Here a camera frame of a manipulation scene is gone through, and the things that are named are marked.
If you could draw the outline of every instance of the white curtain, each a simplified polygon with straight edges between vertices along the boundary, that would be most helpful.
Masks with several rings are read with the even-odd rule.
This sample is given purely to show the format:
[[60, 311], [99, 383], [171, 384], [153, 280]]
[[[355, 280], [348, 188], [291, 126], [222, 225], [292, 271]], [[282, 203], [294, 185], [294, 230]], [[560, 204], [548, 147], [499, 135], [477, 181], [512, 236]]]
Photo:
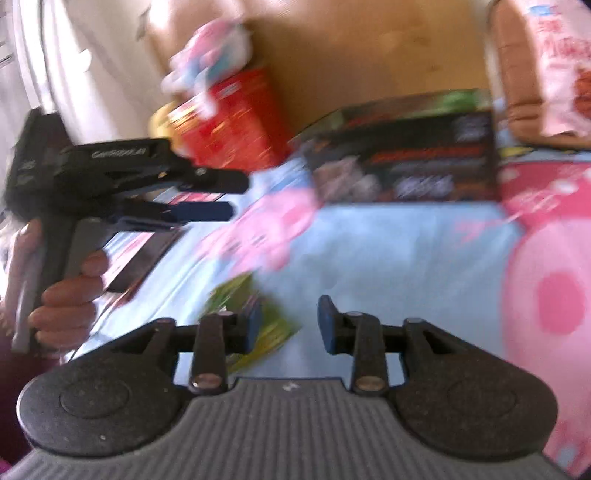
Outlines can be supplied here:
[[0, 184], [30, 107], [17, 61], [11, 4], [0, 0]]

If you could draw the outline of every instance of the person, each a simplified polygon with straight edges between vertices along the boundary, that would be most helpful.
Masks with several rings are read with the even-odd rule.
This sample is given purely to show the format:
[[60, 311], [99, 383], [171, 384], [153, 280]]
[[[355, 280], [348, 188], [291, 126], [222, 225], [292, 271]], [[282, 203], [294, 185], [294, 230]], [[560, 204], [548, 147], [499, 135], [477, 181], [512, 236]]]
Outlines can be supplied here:
[[[1, 302], [0, 320], [0, 473], [29, 450], [18, 425], [16, 404], [20, 391], [36, 375], [56, 364], [57, 358], [35, 358], [11, 352], [12, 332], [17, 315], [18, 296], [31, 255], [43, 239], [41, 222], [33, 220], [13, 238], [8, 259], [8, 279]], [[109, 260], [103, 251], [90, 254], [81, 266], [81, 274], [49, 287], [42, 297], [43, 305], [28, 318], [37, 330], [39, 343], [67, 352], [79, 347], [89, 336], [96, 317], [93, 300], [103, 293], [101, 276]]]

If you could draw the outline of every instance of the pink fabric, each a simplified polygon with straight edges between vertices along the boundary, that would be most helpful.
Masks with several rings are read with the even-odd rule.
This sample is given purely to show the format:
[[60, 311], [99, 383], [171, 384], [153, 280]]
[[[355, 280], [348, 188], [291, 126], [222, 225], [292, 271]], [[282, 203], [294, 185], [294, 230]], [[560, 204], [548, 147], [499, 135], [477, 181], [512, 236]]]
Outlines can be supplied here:
[[290, 242], [314, 220], [318, 208], [312, 189], [286, 189], [265, 195], [236, 221], [205, 237], [198, 255], [234, 260], [232, 275], [259, 267], [287, 265]]
[[0, 458], [0, 473], [6, 473], [10, 470], [10, 465]]
[[527, 228], [504, 285], [507, 359], [554, 391], [545, 453], [574, 449], [578, 476], [591, 463], [591, 168], [522, 164], [503, 178], [505, 204]]

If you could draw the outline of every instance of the black plastic mount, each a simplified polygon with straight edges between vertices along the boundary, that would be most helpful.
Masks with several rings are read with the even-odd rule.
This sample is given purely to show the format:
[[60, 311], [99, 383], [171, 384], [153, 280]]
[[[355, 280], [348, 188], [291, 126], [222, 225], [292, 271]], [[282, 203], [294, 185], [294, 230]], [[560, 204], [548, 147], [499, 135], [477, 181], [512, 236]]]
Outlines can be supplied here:
[[[261, 325], [253, 297], [240, 312], [196, 326], [155, 320], [31, 381], [18, 417], [31, 442], [74, 457], [129, 452], [168, 431], [195, 396], [228, 391], [226, 355], [248, 353]], [[452, 457], [500, 462], [537, 453], [556, 422], [551, 390], [538, 378], [420, 319], [381, 325], [341, 313], [321, 297], [326, 351], [353, 356], [350, 390], [386, 401], [422, 443]], [[193, 352], [187, 388], [174, 385], [179, 352]], [[391, 387], [387, 353], [398, 353], [405, 383]]]
[[[383, 395], [406, 427], [450, 455], [502, 461], [539, 452], [556, 422], [552, 391], [537, 377], [421, 319], [400, 326], [318, 303], [324, 347], [353, 356], [350, 389]], [[399, 353], [405, 383], [390, 387], [386, 353]]]
[[[32, 444], [60, 455], [134, 450], [166, 432], [194, 396], [227, 391], [226, 354], [249, 353], [261, 320], [256, 296], [199, 325], [157, 319], [32, 380], [18, 400], [21, 427]], [[180, 352], [193, 352], [188, 390], [172, 381]]]

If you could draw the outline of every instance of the hand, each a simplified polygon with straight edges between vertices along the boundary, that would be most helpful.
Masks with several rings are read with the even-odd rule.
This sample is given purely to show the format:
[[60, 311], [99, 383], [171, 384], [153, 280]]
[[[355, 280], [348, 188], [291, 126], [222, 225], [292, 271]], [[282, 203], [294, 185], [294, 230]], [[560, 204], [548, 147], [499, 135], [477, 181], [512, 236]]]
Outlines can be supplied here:
[[[33, 220], [14, 238], [8, 263], [7, 292], [3, 299], [4, 321], [9, 329], [14, 329], [27, 263], [41, 245], [42, 235], [41, 222]], [[106, 254], [102, 250], [96, 251], [82, 264], [81, 275], [62, 280], [43, 293], [43, 306], [28, 318], [29, 325], [38, 330], [35, 337], [39, 343], [66, 351], [79, 347], [88, 339], [96, 317], [92, 300], [103, 293], [101, 275], [108, 267]]]

